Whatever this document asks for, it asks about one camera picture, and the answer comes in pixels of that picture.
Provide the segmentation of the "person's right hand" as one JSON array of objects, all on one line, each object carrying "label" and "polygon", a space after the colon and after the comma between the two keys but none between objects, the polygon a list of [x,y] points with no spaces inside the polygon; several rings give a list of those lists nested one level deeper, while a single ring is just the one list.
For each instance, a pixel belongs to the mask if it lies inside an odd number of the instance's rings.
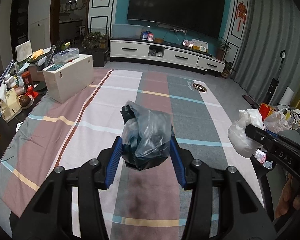
[{"label": "person's right hand", "polygon": [[297,211],[300,210],[300,186],[297,189],[297,185],[298,181],[289,173],[275,209],[276,219],[285,215],[290,207],[293,207]]}]

